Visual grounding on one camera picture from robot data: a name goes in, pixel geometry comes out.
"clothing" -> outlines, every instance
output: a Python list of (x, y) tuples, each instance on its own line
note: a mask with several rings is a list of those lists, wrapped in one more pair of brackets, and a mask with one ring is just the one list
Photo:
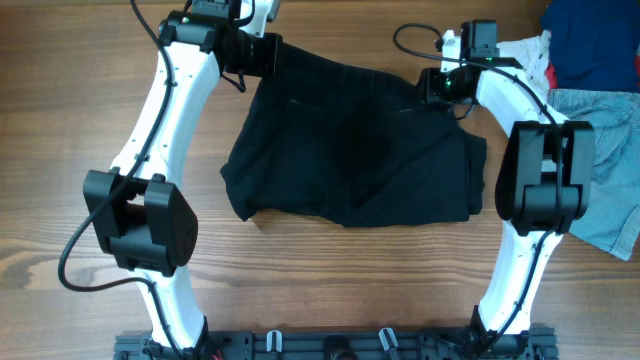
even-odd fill
[(522, 65), (529, 85), (543, 99), (549, 94), (549, 81), (545, 70), (549, 67), (549, 43), (551, 33), (543, 31), (542, 35), (519, 41), (503, 41), (498, 43), (500, 57), (512, 57)]
[(638, 47), (638, 52), (636, 53), (636, 73), (638, 74), (638, 87), (640, 87), (640, 47)]
[(467, 221), (486, 142), (382, 72), (284, 44), (221, 170), (236, 214), (319, 215), (350, 227)]
[(570, 232), (629, 260), (640, 233), (640, 94), (558, 89), (549, 105), (596, 132), (589, 206)]
[(640, 92), (637, 0), (553, 0), (541, 23), (552, 33), (549, 55), (559, 88)]

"black cloth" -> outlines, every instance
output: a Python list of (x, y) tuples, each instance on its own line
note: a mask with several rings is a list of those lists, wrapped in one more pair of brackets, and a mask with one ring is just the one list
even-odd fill
[(221, 173), (236, 214), (319, 215), (349, 227), (467, 221), (486, 142), (416, 88), (284, 45)]

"black mounting rail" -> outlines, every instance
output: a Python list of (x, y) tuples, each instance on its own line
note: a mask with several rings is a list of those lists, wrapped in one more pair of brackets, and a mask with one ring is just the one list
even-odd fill
[[(465, 357), (459, 345), (464, 331), (465, 328), (434, 328), (396, 333), (385, 328), (380, 332), (211, 331), (208, 334), (216, 349), (214, 354), (221, 356), (220, 360), (558, 360), (552, 328), (532, 328), (528, 345), (520, 355), (494, 357)], [(150, 360), (148, 346), (151, 343), (150, 333), (117, 337), (113, 359)], [(171, 349), (156, 355), (154, 358), (158, 360), (174, 359)]]

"wood grain surface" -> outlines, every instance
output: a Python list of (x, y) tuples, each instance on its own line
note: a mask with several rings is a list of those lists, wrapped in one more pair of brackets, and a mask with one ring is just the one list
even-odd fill
[[(156, 51), (125, 1), (30, 6), (43, 3), (5, 0), (12, 6), (0, 8), (0, 359), (110, 359), (115, 335), (150, 327), (138, 290), (72, 293), (56, 267), (87, 215), (84, 177), (107, 169), (124, 145)], [(147, 1), (142, 11), (157, 24), (178, 7)], [(448, 29), (495, 18), (501, 40), (515, 40), (540, 31), (543, 10), (533, 0), (299, 0), (285, 1), (268, 29), (329, 59), (414, 82), (430, 62), (395, 49), (399, 25)], [(433, 37), (409, 31), (404, 41), (430, 51)], [(487, 288), (501, 236), (493, 188), (507, 139), (491, 114), (478, 109), (462, 121), (489, 144), (485, 207), (467, 223), (344, 229), (275, 211), (245, 223), (231, 209), (219, 169), (257, 83), (248, 79), (246, 94), (220, 83), (185, 169), (184, 194), (200, 221), (190, 267), (210, 327), (465, 325)], [(90, 230), (68, 273), (75, 283), (98, 284), (126, 275), (114, 264)], [(556, 327), (562, 359), (639, 359), (639, 298), (638, 256), (625, 263), (569, 236), (549, 263), (533, 320)]]

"denim shorts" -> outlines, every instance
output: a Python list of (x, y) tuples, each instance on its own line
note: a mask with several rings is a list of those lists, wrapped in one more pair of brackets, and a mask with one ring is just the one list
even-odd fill
[(640, 94), (556, 89), (549, 104), (596, 131), (589, 206), (570, 232), (629, 260), (640, 233)]

